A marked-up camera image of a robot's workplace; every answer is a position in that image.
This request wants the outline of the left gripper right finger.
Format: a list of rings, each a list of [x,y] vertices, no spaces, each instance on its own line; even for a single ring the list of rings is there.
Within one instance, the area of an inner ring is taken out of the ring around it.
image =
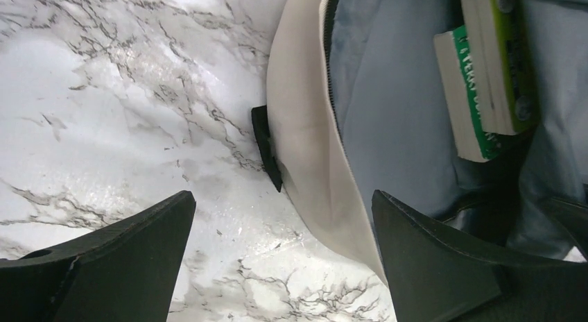
[[[492,244],[377,190],[375,232],[398,321],[586,321],[587,264]]]

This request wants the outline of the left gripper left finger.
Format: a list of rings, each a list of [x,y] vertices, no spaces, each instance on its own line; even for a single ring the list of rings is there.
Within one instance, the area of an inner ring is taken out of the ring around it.
[[[165,321],[196,202],[181,191],[94,232],[1,261],[2,321]]]

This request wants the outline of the cream canvas backpack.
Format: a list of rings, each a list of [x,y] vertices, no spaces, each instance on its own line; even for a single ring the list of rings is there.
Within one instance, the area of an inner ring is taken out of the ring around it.
[[[385,280],[372,195],[440,218],[468,193],[519,185],[509,248],[564,259],[572,241],[539,208],[583,203],[587,184],[587,0],[521,0],[542,119],[524,165],[474,164],[453,142],[433,36],[459,0],[287,0],[266,79],[270,159],[311,233]]]

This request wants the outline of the green illustrated book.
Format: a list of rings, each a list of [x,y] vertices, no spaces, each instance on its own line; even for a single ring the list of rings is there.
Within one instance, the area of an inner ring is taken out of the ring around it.
[[[461,0],[485,132],[518,135],[540,118],[520,0]]]
[[[458,156],[472,162],[496,158],[503,143],[482,128],[466,28],[459,26],[437,34],[433,42]]]

